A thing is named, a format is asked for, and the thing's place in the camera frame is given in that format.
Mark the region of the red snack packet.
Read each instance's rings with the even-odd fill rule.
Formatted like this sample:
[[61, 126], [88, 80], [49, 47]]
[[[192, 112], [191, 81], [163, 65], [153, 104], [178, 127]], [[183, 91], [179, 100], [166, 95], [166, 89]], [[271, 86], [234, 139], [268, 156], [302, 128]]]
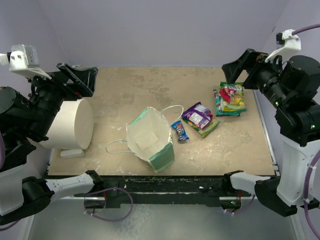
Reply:
[[221, 95], [221, 97], [223, 98], [223, 100], [225, 102], [227, 102], [228, 104], [234, 100], [235, 97], [235, 93], [237, 91], [234, 89], [230, 89], [230, 88], [221, 88], [219, 90], [219, 94]]

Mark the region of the yellow green snack packet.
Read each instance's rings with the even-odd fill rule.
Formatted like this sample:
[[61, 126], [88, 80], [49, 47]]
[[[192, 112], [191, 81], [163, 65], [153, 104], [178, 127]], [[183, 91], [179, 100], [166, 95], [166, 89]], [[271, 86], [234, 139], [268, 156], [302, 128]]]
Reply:
[[234, 95], [234, 100], [231, 101], [230, 103], [225, 102], [223, 98], [220, 96], [220, 104], [224, 112], [245, 112], [247, 110], [245, 98], [244, 98], [243, 82], [236, 82], [236, 83], [221, 82], [220, 89], [221, 88], [236, 90], [236, 93]]
[[198, 132], [202, 138], [207, 137], [220, 123], [220, 121], [216, 120], [216, 119], [212, 119], [211, 122], [209, 123], [208, 126], [206, 126], [204, 129], [200, 129], [198, 126], [196, 126], [194, 123], [192, 123], [191, 121], [182, 118], [182, 120], [188, 124], [191, 128], [193, 128], [196, 132]]

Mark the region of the teal mint candy packet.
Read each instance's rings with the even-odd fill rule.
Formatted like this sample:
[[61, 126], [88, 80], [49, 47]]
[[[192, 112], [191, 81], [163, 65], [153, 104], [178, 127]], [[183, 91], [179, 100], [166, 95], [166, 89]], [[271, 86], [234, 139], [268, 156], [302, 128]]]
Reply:
[[240, 116], [241, 112], [238, 111], [222, 111], [219, 106], [216, 106], [216, 116], [217, 117], [227, 117], [227, 116]]

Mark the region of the purple jelly snack packet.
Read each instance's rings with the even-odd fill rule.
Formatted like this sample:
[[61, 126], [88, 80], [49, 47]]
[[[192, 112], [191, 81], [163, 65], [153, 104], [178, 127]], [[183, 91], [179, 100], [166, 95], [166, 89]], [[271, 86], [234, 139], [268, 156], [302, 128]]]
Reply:
[[205, 129], [213, 119], [211, 111], [199, 101], [182, 113], [182, 119], [188, 120], [201, 130]]

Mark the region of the blue colourful snack packet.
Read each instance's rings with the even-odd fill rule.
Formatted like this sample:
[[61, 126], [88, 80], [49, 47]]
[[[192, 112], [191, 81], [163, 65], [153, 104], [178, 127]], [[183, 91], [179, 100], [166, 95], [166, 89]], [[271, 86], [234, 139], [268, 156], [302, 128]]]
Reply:
[[177, 120], [176, 122], [174, 122], [171, 125], [171, 127], [175, 130], [179, 142], [184, 142], [186, 140], [189, 140], [189, 137], [185, 131], [183, 123], [180, 120]]

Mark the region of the green patterned paper bag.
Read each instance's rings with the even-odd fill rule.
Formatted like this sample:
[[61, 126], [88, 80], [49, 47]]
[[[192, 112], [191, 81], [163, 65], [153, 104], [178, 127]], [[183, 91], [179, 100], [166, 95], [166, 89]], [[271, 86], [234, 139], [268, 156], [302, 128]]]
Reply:
[[[164, 116], [164, 111], [181, 108], [175, 121], [184, 112], [182, 105], [171, 105], [159, 111], [151, 106], [146, 107], [131, 123], [127, 123], [126, 139], [118, 139], [108, 143], [105, 150], [116, 155], [131, 153], [142, 160], [152, 172], [159, 173], [175, 161], [174, 142], [171, 124]], [[126, 143], [128, 150], [111, 152], [108, 147], [114, 143]]]

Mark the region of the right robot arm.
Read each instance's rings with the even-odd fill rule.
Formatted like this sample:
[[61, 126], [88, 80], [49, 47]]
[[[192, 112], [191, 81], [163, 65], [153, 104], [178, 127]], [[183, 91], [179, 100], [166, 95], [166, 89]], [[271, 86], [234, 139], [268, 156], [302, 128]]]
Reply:
[[275, 119], [283, 142], [282, 170], [266, 177], [238, 170], [224, 175], [222, 190], [228, 196], [239, 190], [255, 195], [273, 212], [288, 217], [317, 208], [312, 195], [312, 171], [320, 158], [320, 106], [314, 96], [320, 86], [320, 64], [312, 57], [294, 55], [286, 65], [278, 54], [247, 49], [237, 60], [222, 66], [227, 83], [233, 84], [246, 71], [243, 87], [259, 90], [275, 107]]

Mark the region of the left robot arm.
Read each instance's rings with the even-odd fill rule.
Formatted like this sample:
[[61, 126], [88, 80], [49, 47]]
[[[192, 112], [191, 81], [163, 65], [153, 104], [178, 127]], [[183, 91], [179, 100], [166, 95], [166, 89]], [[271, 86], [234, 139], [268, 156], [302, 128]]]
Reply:
[[92, 97], [98, 69], [57, 64], [57, 71], [29, 76], [28, 96], [9, 86], [0, 89], [0, 226], [7, 230], [21, 219], [44, 210], [51, 202], [70, 195], [98, 196], [103, 179], [95, 170], [81, 175], [46, 180], [23, 177], [35, 143], [46, 141], [48, 131], [65, 100]]

